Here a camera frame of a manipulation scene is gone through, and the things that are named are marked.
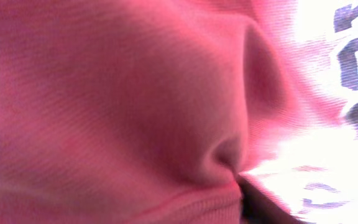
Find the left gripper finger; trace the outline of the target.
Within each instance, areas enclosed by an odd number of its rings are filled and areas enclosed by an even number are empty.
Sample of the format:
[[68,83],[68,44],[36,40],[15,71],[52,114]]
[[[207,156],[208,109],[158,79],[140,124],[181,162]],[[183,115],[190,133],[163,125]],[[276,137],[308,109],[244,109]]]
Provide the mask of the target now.
[[247,178],[238,175],[236,181],[242,194],[241,223],[303,224],[271,201]]

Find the red printed t-shirt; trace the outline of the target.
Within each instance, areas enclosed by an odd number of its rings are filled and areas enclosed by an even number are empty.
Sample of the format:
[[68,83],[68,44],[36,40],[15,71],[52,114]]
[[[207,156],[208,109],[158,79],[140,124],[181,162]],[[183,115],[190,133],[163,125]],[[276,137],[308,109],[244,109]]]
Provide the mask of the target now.
[[358,1],[0,1],[0,223],[241,223],[238,175],[358,223]]

